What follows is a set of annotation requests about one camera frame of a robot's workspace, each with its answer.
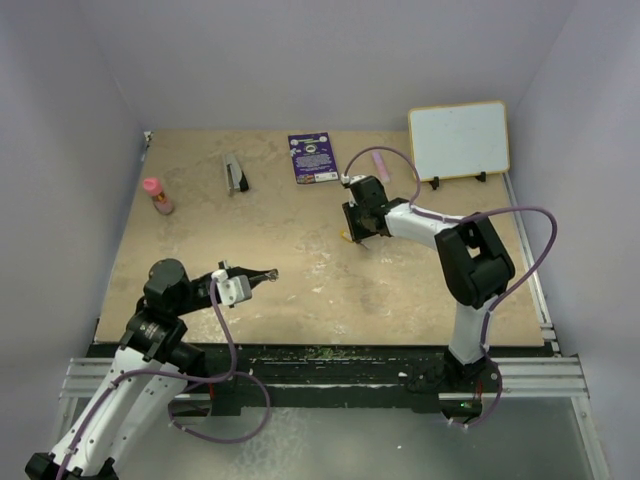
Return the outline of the key with yellow tag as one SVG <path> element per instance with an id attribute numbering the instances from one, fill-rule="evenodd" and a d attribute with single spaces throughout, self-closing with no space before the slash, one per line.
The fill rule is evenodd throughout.
<path id="1" fill-rule="evenodd" d="M 340 232 L 340 236 L 343 240 L 345 240 L 346 242 L 350 243 L 350 244 L 354 244 L 357 246 L 360 246 L 362 248 L 364 248 L 365 250 L 370 250 L 370 247 L 364 243 L 362 240 L 356 240 L 353 235 L 347 231 L 347 230 L 342 230 Z"/>

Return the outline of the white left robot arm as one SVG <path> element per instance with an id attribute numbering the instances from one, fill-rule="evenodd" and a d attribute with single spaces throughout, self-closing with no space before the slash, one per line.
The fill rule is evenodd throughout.
<path id="1" fill-rule="evenodd" d="M 251 299 L 254 288 L 275 281 L 275 269 L 252 270 L 221 262 L 217 270 L 189 278 L 177 259 L 149 270 L 134 315 L 108 372 L 69 431 L 25 466 L 30 479 L 115 479 L 127 450 L 182 392 L 236 376 L 237 348 L 227 342 L 228 370 L 208 375 L 205 352 L 184 342 L 184 315 L 208 308 L 216 314 Z"/>

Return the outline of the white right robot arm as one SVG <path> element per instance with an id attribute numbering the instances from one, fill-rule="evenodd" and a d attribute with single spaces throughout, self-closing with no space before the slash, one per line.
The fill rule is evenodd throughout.
<path id="1" fill-rule="evenodd" d="M 390 200 L 374 176 L 344 175 L 341 184 L 349 191 L 342 209 L 353 242 L 396 237 L 437 252 L 445 284 L 456 301 L 444 376 L 452 389 L 469 390 L 486 364 L 490 306 L 515 276 L 514 263 L 491 221 L 445 217 L 420 210 L 406 199 Z"/>

